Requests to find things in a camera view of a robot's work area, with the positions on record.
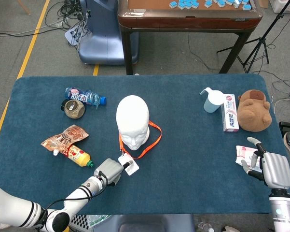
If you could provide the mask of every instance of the lanyard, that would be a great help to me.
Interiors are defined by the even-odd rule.
[[[155,145],[157,145],[158,142],[160,142],[160,140],[162,138],[162,129],[158,125],[156,125],[153,122],[151,122],[150,120],[149,120],[149,125],[152,126],[152,127],[157,128],[161,132],[161,135],[160,135],[160,137],[153,144],[151,144],[150,146],[146,147],[143,150],[143,152],[140,154],[140,156],[138,156],[137,158],[132,157],[134,159],[140,159],[140,158],[142,158],[151,148],[153,148]],[[120,151],[125,152],[125,153],[127,153],[127,154],[130,155],[130,153],[124,148],[124,144],[122,142],[122,139],[121,139],[120,134],[119,134],[119,146],[120,146]]]

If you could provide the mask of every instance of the plush bear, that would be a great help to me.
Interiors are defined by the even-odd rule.
[[[269,113],[270,103],[266,101],[263,92],[251,89],[239,96],[238,99],[237,118],[242,129],[259,132],[269,127],[272,122]]]

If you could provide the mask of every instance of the yellow bottle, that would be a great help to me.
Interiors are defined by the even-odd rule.
[[[64,150],[62,154],[81,167],[87,166],[92,168],[94,166],[93,162],[90,160],[90,155],[75,145],[71,145],[68,149]]]

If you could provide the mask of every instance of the white cup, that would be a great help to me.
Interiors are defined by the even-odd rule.
[[[224,103],[224,94],[218,90],[212,90],[211,88],[207,87],[200,95],[202,95],[205,91],[208,92],[208,97],[204,103],[204,110],[208,113],[215,112],[220,105]]]

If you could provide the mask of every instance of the green bottle cap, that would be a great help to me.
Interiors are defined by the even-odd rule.
[[[94,167],[94,164],[93,164],[93,162],[91,160],[89,160],[87,162],[87,167],[90,167],[90,168],[93,168]]]

